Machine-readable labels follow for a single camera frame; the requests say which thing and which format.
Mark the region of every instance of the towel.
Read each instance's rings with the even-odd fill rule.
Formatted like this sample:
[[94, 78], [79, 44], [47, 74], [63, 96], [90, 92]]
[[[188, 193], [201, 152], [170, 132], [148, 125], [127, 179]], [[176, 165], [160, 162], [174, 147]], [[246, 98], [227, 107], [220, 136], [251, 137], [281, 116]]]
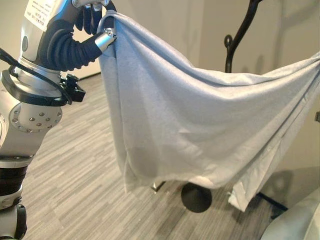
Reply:
[[133, 19], [99, 57], [126, 191], [158, 181], [215, 189], [245, 211], [320, 92], [320, 53], [263, 75], [194, 67]]

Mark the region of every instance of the black cable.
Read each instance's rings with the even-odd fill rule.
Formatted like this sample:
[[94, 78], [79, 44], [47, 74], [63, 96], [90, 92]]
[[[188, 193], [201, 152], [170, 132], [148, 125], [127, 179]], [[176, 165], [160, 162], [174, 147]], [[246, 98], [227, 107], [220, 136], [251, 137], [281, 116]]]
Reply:
[[55, 87], [62, 94], [62, 96], [64, 96], [67, 99], [67, 103], [70, 105], [72, 104], [71, 97], [69, 96], [67, 91], [65, 89], [63, 89], [59, 84], [55, 83], [54, 81], [50, 80], [49, 78], [41, 75], [40, 73], [38, 73], [36, 71], [33, 71], [26, 66], [23, 66], [22, 64], [20, 64], [17, 60], [15, 60], [9, 53], [7, 53], [2, 48], [0, 48], [0, 60], [5, 61], [6, 63], [8, 63], [10, 65], [9, 71], [12, 76], [14, 76], [14, 77], [18, 76], [14, 72], [14, 67], [17, 67], [17, 68], [19, 68], [19, 69], [21, 69], [31, 75], [34, 75], [35, 77], [37, 77], [39, 79], [45, 81], [49, 85]]

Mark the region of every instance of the screw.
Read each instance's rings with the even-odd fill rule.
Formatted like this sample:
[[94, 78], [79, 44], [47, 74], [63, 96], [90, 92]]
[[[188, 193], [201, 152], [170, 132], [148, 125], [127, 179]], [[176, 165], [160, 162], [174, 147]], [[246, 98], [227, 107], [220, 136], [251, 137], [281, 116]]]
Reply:
[[72, 0], [72, 4], [73, 4], [73, 6], [75, 6], [76, 8], [78, 8], [79, 5], [80, 5], [80, 2], [79, 2], [79, 0]]
[[102, 2], [101, 2], [101, 3], [102, 3], [104, 6], [107, 6], [107, 5], [109, 4], [109, 1], [110, 1], [110, 0], [104, 0], [103, 3], [102, 3]]

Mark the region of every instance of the robot finger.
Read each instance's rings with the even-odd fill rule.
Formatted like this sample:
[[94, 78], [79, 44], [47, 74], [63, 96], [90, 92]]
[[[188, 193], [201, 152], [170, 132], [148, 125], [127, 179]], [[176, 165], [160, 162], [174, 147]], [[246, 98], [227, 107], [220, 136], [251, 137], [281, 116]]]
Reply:
[[102, 18], [102, 4], [91, 5], [91, 33], [96, 34], [99, 22]]
[[82, 8], [83, 28], [87, 34], [91, 34], [91, 5], [87, 4]]
[[84, 13], [82, 10], [80, 11], [79, 16], [75, 21], [75, 26], [79, 31], [81, 31], [84, 26]]

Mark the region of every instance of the black metal stand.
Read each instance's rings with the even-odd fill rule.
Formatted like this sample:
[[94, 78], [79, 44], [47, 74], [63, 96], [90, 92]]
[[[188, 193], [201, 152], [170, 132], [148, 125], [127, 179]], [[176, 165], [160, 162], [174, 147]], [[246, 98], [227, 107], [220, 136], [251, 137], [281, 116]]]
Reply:
[[209, 189], [189, 182], [181, 191], [181, 199], [188, 210], [202, 213], [211, 206], [212, 194]]
[[238, 32], [236, 33], [234, 39], [232, 39], [231, 35], [227, 35], [224, 38], [224, 45], [226, 47], [226, 52], [227, 52], [226, 60], [225, 60], [225, 72], [226, 73], [231, 73], [231, 71], [232, 71], [232, 60], [234, 58], [235, 51], [236, 51], [240, 41], [242, 40], [242, 38], [246, 34], [248, 28], [250, 27], [250, 24], [256, 15], [256, 11], [258, 9], [258, 4], [261, 1], [262, 0], [250, 0], [249, 7], [246, 12], [245, 18], [244, 18]]
[[[234, 39], [232, 39], [231, 35], [227, 35], [224, 38], [224, 45], [227, 50], [227, 56], [225, 61], [226, 73], [231, 73], [234, 53], [240, 41], [246, 34], [251, 22], [253, 21], [258, 8], [258, 4], [261, 1], [262, 0], [250, 0], [245, 18]], [[188, 210], [195, 213], [202, 213], [211, 206], [212, 194], [209, 189], [189, 182], [182, 189], [181, 199], [183, 205]]]

